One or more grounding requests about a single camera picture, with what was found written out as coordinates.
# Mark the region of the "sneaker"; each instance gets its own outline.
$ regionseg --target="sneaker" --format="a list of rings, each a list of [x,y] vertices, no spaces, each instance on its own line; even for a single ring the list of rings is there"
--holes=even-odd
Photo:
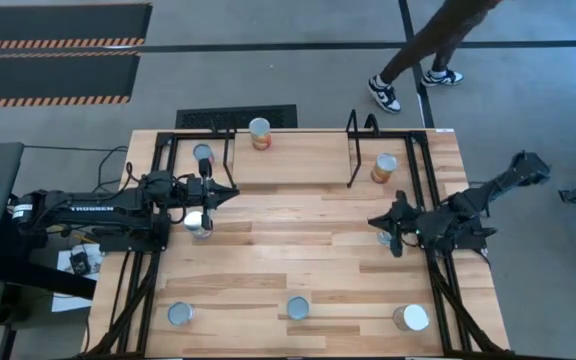
[[[452,70],[446,70],[446,75],[440,78],[432,76],[431,72],[428,71],[426,72],[426,74],[424,74],[424,77],[421,79],[421,83],[424,84],[424,86],[426,87],[435,86],[438,84],[455,86],[459,85],[463,79],[464,76],[462,74],[454,72]]]
[[[376,82],[377,76],[368,80],[368,91],[372,97],[375,98],[377,104],[385,111],[391,114],[397,114],[401,111],[401,104],[397,101],[395,96],[395,88],[392,85],[386,87],[379,87]]]

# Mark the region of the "gray floor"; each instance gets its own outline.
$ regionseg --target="gray floor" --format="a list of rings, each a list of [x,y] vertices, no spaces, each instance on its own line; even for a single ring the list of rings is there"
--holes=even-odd
[[[64,2],[108,0],[0,0]],[[409,0],[415,29],[440,3]],[[149,45],[405,39],[394,0],[154,4]],[[576,1],[505,1],[468,40],[576,40]],[[173,127],[177,109],[272,104],[297,104],[301,127],[341,127],[352,108],[362,117],[375,112],[382,127],[420,127],[411,72],[395,83],[404,106],[398,116],[382,113],[364,91],[366,79],[394,52],[146,54],[129,104],[0,109],[0,141],[114,147],[126,144],[133,129]],[[430,89],[429,97],[436,126],[457,131],[469,179],[491,178],[522,149],[537,151],[553,168],[546,185],[493,204],[487,221],[500,228],[490,241],[490,258],[512,348],[576,358],[576,206],[562,204],[557,195],[576,180],[576,48],[468,49],[457,52],[452,66],[466,82]],[[15,191],[89,190],[102,156],[27,150]],[[105,178],[117,177],[122,161],[115,156]],[[75,354],[84,315],[21,331],[15,358]]]

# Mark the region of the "wooden tabletop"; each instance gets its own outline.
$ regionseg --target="wooden tabletop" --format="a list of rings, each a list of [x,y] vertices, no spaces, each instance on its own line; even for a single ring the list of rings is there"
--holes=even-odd
[[[156,133],[133,133],[127,161],[132,162],[135,174],[150,171]],[[441,197],[467,188],[455,134],[429,130],[428,138]],[[181,142],[175,175],[197,171],[192,149],[199,142]],[[221,164],[224,142],[201,142],[213,148],[215,164]],[[354,141],[349,148],[354,168]],[[399,162],[385,185],[375,184],[369,175],[381,152],[395,154]],[[146,355],[441,355],[424,255],[406,247],[403,257],[394,258],[388,247],[377,242],[378,230],[366,222],[387,212],[396,190],[405,191],[414,202],[404,142],[361,140],[361,153],[363,165],[351,189],[345,185],[246,186],[215,213],[215,231],[208,240],[193,241],[183,227],[175,226],[161,256]],[[416,155],[429,205],[418,147]],[[228,185],[221,166],[215,166],[214,178]],[[101,267],[90,312],[92,345],[108,330],[123,257],[123,253],[109,254]],[[507,347],[487,264],[472,251],[455,251],[454,257],[466,308],[493,341]],[[148,262],[146,258],[142,274]],[[119,310],[130,264],[132,259]],[[287,317],[286,303],[292,296],[310,302],[306,320]],[[196,310],[192,322],[181,327],[167,320],[168,307],[178,301],[191,303]],[[431,324],[422,332],[402,332],[392,321],[397,307],[411,303],[421,304],[430,316]],[[454,316],[447,308],[453,346],[459,348]],[[140,315],[138,309],[129,349],[136,346]]]

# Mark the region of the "black floor mat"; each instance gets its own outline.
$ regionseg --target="black floor mat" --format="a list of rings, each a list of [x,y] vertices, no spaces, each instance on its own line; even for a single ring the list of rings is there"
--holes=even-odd
[[[141,45],[152,5],[0,6],[0,49]]]
[[[123,104],[138,65],[136,51],[0,55],[0,107]]]
[[[250,120],[262,117],[272,128],[296,128],[297,105],[177,110],[177,129],[244,129]]]

